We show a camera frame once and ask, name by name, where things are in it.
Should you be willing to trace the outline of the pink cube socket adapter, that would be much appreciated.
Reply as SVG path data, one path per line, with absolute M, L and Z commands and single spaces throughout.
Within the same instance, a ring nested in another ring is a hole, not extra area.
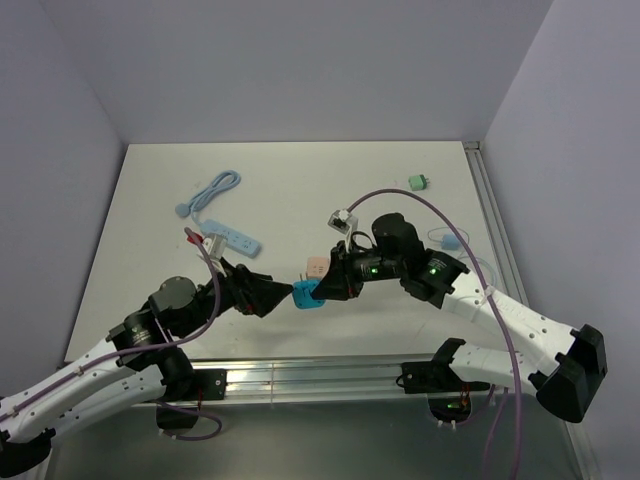
M 300 275 L 301 280 L 322 280 L 328 272 L 330 259 L 327 257 L 312 256 L 307 259 L 306 268 Z

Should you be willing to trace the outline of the blue plug adapter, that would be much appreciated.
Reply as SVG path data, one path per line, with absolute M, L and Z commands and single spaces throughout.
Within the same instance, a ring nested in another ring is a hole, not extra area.
M 299 280 L 293 283 L 292 298 L 298 309 L 315 309 L 325 304 L 325 300 L 316 300 L 312 297 L 312 293 L 319 283 L 318 279 Z

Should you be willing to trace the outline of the green plug adapter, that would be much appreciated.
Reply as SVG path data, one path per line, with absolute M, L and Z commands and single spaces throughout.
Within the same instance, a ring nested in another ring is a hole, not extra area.
M 429 187 L 430 179 L 423 174 L 411 175 L 408 177 L 409 189 L 413 192 L 423 191 Z

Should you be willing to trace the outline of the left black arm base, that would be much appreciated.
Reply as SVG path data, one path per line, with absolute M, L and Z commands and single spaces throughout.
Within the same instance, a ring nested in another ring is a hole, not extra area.
M 186 410 L 200 411 L 205 401 L 221 401 L 225 397 L 227 371 L 225 369 L 197 369 L 187 380 L 179 380 L 167 387 L 162 398 L 165 403 L 191 402 L 193 407 Z M 194 414 L 180 413 L 175 410 L 157 406 L 156 424 L 163 432 L 185 435 L 197 423 Z

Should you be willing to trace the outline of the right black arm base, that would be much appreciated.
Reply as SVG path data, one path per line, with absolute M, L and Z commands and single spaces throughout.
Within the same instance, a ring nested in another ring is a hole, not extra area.
M 396 385 L 407 395 L 424 394 L 429 411 L 439 422 L 458 424 L 488 406 L 495 387 L 461 380 L 448 367 L 433 361 L 404 362 Z

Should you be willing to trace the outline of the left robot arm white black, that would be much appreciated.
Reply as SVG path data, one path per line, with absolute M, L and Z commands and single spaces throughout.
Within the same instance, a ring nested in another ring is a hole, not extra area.
M 204 285 L 165 280 L 142 307 L 76 361 L 1 400 L 1 476 L 44 462 L 55 441 L 141 402 L 175 402 L 195 375 L 182 345 L 234 309 L 263 318 L 293 291 L 290 284 L 222 263 Z

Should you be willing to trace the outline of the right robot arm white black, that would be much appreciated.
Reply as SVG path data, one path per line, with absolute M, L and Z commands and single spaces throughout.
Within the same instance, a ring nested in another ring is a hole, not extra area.
M 367 283 L 396 280 L 411 297 L 505 341 L 505 350 L 498 351 L 463 339 L 446 340 L 429 363 L 429 375 L 439 388 L 512 382 L 555 417 L 571 423 L 584 419 L 608 371 L 598 329 L 556 322 L 484 285 L 463 262 L 425 247 L 400 213 L 373 222 L 374 242 L 364 250 L 352 244 L 358 225 L 352 213 L 337 210 L 328 224 L 345 237 L 332 248 L 314 299 L 348 301 Z

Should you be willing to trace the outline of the light blue power strip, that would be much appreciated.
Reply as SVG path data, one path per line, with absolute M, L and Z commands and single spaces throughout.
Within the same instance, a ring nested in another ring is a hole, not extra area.
M 203 221 L 200 230 L 203 235 L 216 234 L 224 237 L 228 248 L 248 258 L 255 258 L 261 252 L 260 242 L 212 219 Z

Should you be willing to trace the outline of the aluminium front rail frame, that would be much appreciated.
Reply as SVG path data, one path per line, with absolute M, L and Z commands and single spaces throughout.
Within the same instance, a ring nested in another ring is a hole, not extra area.
M 223 360 L 225 396 L 205 400 L 220 435 L 180 442 L 159 435 L 139 406 L 69 438 L 52 455 L 50 479 L 505 479 L 514 458 L 523 479 L 597 479 L 588 436 L 532 398 L 523 442 L 512 406 L 475 394 L 475 418 L 438 426 L 434 396 L 396 384 L 399 356 Z

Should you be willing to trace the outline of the aluminium rail frame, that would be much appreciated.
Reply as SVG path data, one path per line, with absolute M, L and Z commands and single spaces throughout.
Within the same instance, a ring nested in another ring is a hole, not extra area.
M 482 144 L 480 142 L 463 142 L 462 146 L 489 232 L 490 242 L 496 259 L 496 269 L 500 277 L 500 285 L 507 294 L 525 306 L 528 306 L 529 300 L 489 180 L 488 171 L 483 161 L 481 151 Z
M 159 435 L 139 406 L 69 438 L 52 455 L 50 479 L 505 479 L 514 458 L 523 479 L 597 479 L 588 436 L 532 398 L 523 442 L 512 406 L 475 394 L 475 418 L 438 426 L 434 396 L 396 384 L 399 356 L 223 360 L 225 396 L 205 400 L 220 435 L 180 442 Z

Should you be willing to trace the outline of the aluminium right rail frame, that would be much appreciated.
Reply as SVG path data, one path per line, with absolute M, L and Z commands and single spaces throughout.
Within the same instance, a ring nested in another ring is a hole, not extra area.
M 463 142 L 462 146 L 489 232 L 490 242 L 496 259 L 496 269 L 500 277 L 500 285 L 507 294 L 525 306 L 528 306 L 529 300 L 489 180 L 488 171 L 483 161 L 481 151 L 482 144 L 480 142 Z

